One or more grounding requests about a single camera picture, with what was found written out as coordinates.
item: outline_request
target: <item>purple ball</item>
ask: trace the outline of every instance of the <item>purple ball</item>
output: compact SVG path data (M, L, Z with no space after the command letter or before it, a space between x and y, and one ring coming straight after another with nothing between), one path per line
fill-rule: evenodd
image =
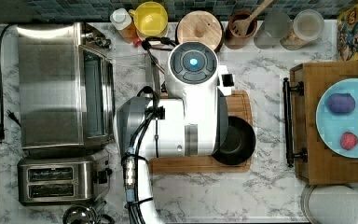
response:
M327 107L332 113L347 114L354 110L355 102L349 93L334 93L328 97Z

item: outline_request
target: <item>stainless steel toaster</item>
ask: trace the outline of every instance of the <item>stainless steel toaster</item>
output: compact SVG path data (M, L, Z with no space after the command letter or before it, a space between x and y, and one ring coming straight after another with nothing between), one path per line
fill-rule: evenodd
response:
M109 155L32 160L17 164L19 202L23 205L92 203L109 190Z

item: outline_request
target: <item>toaster oven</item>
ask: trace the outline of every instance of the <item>toaster oven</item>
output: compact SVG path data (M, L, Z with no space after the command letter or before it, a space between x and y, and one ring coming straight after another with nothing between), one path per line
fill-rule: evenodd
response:
M92 203L109 190L105 150L86 157L19 161L19 202L23 205Z
M22 24L22 149L34 159L86 156L113 139L110 41L93 27Z

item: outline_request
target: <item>white marble surface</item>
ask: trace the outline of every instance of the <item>white marble surface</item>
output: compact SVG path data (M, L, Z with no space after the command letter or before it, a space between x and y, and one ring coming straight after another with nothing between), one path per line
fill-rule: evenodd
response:
M145 52L115 34L109 23L92 24L113 41L109 56L115 59L116 107L134 96L145 84ZM175 24L170 24L173 37ZM285 160L282 80L291 67L303 62L330 61L336 54L334 21L326 21L322 37L296 51L281 46L258 49L251 40L231 50L223 46L220 63L235 75L236 89L248 92L256 132L256 149L251 169L244 173L153 175L155 204L166 222L305 222L300 196L305 183L297 180L294 168ZM162 64L167 52L153 51ZM5 110L20 117L17 32L10 28L4 40L3 73ZM18 203L17 162L21 150L21 129L6 117L6 140L0 146L0 223L62 223L68 206L31 206ZM111 153L114 169L106 197L106 213L117 223L128 223L121 167L115 144Z

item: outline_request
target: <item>yellow container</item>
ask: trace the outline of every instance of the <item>yellow container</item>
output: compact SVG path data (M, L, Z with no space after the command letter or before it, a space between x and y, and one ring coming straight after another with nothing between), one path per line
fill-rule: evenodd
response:
M161 36L168 24L165 8L156 2L145 2L136 10L129 10L136 29L146 36Z

